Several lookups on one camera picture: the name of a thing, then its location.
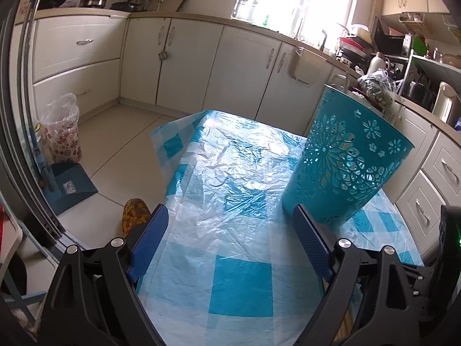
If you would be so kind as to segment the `white dish rack shelf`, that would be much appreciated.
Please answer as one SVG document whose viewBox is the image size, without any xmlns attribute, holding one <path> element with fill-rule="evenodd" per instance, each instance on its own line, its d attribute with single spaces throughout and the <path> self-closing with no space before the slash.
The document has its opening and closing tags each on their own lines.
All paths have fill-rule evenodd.
<svg viewBox="0 0 461 346">
<path fill-rule="evenodd" d="M 434 103 L 442 81 L 451 85 L 460 96 L 460 69 L 417 55 L 414 50 L 410 51 L 407 58 L 404 77 L 398 87 L 399 96 L 406 98 L 412 81 L 428 87 L 434 93 Z"/>
</svg>

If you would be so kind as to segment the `white kitchen cabinets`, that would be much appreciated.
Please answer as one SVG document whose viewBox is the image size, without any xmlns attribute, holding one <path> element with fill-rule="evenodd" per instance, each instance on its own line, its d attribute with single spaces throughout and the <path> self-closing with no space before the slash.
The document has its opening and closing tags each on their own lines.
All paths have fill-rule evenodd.
<svg viewBox="0 0 461 346">
<path fill-rule="evenodd" d="M 316 49 L 234 20 L 188 13 L 39 11 L 12 31 L 10 84 L 23 76 L 17 123 L 36 124 L 60 96 L 77 98 L 77 150 L 96 193 L 58 215 L 89 247 L 121 232 L 123 203 L 163 198 L 148 133 L 207 109 L 303 135 L 325 84 L 357 74 Z"/>
</svg>

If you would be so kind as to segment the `window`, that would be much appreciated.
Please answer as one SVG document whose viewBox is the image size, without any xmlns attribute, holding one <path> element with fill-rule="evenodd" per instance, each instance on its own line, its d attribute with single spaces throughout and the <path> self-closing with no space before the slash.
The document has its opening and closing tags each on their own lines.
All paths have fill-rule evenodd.
<svg viewBox="0 0 461 346">
<path fill-rule="evenodd" d="M 348 22 L 353 0 L 236 0 L 232 17 L 330 54 Z"/>
</svg>

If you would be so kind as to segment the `white thermos jug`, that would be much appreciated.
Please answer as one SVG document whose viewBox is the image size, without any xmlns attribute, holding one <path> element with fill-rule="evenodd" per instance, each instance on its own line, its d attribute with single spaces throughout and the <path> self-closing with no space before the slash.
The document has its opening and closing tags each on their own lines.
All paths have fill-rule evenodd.
<svg viewBox="0 0 461 346">
<path fill-rule="evenodd" d="M 446 82 L 442 81 L 439 85 L 432 113 L 451 127 L 454 127 L 460 118 L 460 96 L 454 88 Z"/>
</svg>

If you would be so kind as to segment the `blue checkered plastic tablecloth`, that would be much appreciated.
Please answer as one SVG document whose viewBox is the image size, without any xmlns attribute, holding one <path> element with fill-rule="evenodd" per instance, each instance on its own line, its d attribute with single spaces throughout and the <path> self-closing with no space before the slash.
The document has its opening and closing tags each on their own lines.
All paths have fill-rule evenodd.
<svg viewBox="0 0 461 346">
<path fill-rule="evenodd" d="M 169 225 L 137 291 L 168 345 L 293 345 L 324 290 L 281 195 L 305 138 L 225 112 L 151 133 Z"/>
</svg>

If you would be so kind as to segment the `bag of vegetables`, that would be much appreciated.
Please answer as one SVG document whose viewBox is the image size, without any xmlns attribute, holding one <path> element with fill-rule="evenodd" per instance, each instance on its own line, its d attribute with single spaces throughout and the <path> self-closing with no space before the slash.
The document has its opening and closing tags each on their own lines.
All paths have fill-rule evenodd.
<svg viewBox="0 0 461 346">
<path fill-rule="evenodd" d="M 358 84 L 360 90 L 383 109 L 388 109 L 395 101 L 397 86 L 386 69 L 377 69 L 359 77 Z"/>
</svg>

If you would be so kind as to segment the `wooden chopstick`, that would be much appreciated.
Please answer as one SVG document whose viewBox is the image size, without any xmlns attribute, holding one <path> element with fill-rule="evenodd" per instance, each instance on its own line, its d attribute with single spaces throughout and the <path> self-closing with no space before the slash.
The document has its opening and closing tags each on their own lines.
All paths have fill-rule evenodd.
<svg viewBox="0 0 461 346">
<path fill-rule="evenodd" d="M 352 314 L 352 308 L 348 307 L 345 316 L 341 322 L 341 325 L 338 329 L 338 332 L 336 333 L 335 341 L 340 341 L 341 339 L 349 336 L 349 334 L 351 334 L 352 331 L 353 323 L 354 316 Z"/>
</svg>

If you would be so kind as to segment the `floral bin with plastic bag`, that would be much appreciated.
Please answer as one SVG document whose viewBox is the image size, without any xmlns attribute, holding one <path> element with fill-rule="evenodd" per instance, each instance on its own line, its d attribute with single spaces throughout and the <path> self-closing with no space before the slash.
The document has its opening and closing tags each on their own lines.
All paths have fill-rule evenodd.
<svg viewBox="0 0 461 346">
<path fill-rule="evenodd" d="M 55 163 L 79 163 L 82 158 L 78 123 L 80 109 L 74 93 L 49 103 L 40 118 Z"/>
</svg>

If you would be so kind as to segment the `red and white chair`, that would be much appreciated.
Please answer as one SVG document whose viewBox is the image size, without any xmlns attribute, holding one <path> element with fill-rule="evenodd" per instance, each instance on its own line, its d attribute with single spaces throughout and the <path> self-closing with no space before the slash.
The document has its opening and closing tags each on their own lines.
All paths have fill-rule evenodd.
<svg viewBox="0 0 461 346">
<path fill-rule="evenodd" d="M 27 269 L 17 250 L 23 230 L 1 206 L 1 299 L 26 332 L 37 337 L 45 291 L 27 293 Z"/>
</svg>

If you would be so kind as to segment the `teal perforated plastic basket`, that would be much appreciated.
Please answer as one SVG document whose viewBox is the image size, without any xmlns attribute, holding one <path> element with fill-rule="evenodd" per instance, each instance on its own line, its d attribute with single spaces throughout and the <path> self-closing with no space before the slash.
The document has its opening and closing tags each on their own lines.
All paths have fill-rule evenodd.
<svg viewBox="0 0 461 346">
<path fill-rule="evenodd" d="M 381 190 L 413 148 L 381 116 L 327 86 L 282 194 L 284 211 L 291 216 L 303 205 L 316 222 L 339 227 Z"/>
</svg>

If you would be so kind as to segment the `steel pot on shelf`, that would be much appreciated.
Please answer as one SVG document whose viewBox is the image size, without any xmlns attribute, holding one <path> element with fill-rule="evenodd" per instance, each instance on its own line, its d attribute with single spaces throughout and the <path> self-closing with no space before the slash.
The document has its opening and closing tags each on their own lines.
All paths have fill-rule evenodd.
<svg viewBox="0 0 461 346">
<path fill-rule="evenodd" d="M 422 83 L 412 81 L 405 97 L 428 111 L 434 107 L 434 93 Z"/>
</svg>

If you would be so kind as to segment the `blue dustpan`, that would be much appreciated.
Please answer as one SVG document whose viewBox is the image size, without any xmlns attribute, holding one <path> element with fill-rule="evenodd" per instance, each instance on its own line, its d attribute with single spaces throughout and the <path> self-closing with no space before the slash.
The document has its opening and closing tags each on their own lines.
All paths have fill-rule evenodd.
<svg viewBox="0 0 461 346">
<path fill-rule="evenodd" d="M 44 195 L 56 216 L 99 191 L 80 163 L 54 163 Z"/>
</svg>

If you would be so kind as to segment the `yellow floral slipper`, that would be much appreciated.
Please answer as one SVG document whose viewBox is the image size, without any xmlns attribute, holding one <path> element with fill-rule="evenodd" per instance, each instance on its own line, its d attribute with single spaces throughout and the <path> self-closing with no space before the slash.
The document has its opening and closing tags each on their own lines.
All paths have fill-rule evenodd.
<svg viewBox="0 0 461 346">
<path fill-rule="evenodd" d="M 126 237 L 137 225 L 147 223 L 151 212 L 148 205 L 140 198 L 130 199 L 123 207 L 122 232 Z"/>
</svg>

